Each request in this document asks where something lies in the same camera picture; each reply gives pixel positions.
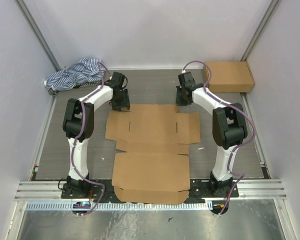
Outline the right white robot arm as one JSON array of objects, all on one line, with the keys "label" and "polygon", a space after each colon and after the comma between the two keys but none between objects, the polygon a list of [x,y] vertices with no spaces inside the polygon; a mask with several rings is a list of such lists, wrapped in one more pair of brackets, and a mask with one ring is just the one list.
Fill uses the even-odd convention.
[{"label": "right white robot arm", "polygon": [[212,116],[212,137],[217,145],[215,165],[210,172],[208,190],[215,197],[222,197],[233,183],[233,160],[237,147],[248,136],[243,106],[217,97],[202,83],[196,83],[191,72],[178,75],[176,105],[192,103],[202,107]]}]

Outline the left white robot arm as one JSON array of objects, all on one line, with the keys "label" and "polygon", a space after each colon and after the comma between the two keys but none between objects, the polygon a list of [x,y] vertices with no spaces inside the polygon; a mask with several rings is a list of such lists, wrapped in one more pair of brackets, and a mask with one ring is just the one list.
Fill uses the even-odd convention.
[{"label": "left white robot arm", "polygon": [[70,169],[62,187],[65,194],[81,199],[90,194],[94,183],[89,180],[87,151],[94,132],[95,111],[106,102],[114,111],[129,110],[127,85],[127,77],[115,71],[109,80],[103,80],[86,96],[68,100],[62,124],[70,149]]}]

